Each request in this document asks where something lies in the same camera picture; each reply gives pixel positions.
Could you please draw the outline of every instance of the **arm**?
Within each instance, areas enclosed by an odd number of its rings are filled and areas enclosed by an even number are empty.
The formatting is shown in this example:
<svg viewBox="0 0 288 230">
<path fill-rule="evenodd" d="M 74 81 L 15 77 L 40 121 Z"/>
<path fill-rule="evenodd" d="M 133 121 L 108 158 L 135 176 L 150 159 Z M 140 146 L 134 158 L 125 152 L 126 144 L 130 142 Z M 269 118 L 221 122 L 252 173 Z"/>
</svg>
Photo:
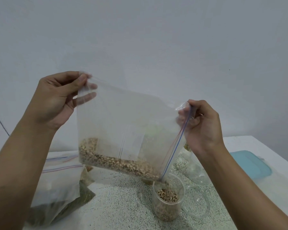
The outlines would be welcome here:
<svg viewBox="0 0 288 230">
<path fill-rule="evenodd" d="M 0 229 L 22 229 L 54 134 L 73 113 L 73 97 L 86 80 L 87 75 L 79 77 L 78 72 L 40 80 L 22 119 L 0 151 Z"/>
<path fill-rule="evenodd" d="M 218 113 L 206 101 L 189 100 L 197 108 L 186 133 L 189 147 L 206 170 L 238 229 L 288 230 L 283 213 L 229 154 Z"/>
</svg>

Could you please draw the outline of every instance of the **jar lid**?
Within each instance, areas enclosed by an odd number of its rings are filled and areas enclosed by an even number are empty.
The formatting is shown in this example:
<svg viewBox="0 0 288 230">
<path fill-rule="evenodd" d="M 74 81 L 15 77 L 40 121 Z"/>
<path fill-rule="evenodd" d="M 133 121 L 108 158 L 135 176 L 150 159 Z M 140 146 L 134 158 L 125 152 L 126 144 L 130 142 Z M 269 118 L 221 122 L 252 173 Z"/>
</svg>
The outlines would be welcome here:
<svg viewBox="0 0 288 230">
<path fill-rule="evenodd" d="M 185 190 L 182 210 L 195 219 L 204 218 L 210 211 L 209 199 L 201 189 L 188 186 Z"/>
</svg>

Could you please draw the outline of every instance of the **transparent zip-lock bag of beans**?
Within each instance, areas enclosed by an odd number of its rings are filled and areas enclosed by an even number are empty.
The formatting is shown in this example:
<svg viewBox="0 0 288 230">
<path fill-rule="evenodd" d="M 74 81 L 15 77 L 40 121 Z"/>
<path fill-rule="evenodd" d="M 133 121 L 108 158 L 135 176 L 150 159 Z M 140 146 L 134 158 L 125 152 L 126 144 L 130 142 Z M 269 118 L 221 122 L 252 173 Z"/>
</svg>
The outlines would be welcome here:
<svg viewBox="0 0 288 230">
<path fill-rule="evenodd" d="M 188 102 L 166 104 L 93 76 L 77 102 L 80 162 L 151 181 L 167 176 L 195 114 Z"/>
</svg>

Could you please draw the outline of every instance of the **fingernail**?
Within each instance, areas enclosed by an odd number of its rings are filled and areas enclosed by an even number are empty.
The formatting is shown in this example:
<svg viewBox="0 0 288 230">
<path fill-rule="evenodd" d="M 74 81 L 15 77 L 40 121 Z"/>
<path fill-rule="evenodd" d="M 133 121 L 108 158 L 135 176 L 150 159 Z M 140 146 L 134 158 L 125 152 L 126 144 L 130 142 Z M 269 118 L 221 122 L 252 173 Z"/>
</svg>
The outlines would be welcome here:
<svg viewBox="0 0 288 230">
<path fill-rule="evenodd" d="M 78 79 L 80 81 L 84 81 L 86 79 L 86 77 L 87 77 L 86 74 L 82 73 Z"/>
</svg>

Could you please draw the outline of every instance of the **blue lid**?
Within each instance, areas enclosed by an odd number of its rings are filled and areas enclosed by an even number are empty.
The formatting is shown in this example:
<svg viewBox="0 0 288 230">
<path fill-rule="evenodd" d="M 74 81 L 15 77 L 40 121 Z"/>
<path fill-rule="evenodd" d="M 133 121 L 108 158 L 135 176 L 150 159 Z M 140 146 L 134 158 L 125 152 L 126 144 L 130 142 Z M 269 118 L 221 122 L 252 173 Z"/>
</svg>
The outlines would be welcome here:
<svg viewBox="0 0 288 230">
<path fill-rule="evenodd" d="M 272 174 L 271 168 L 250 151 L 230 154 L 251 179 L 264 178 Z"/>
</svg>

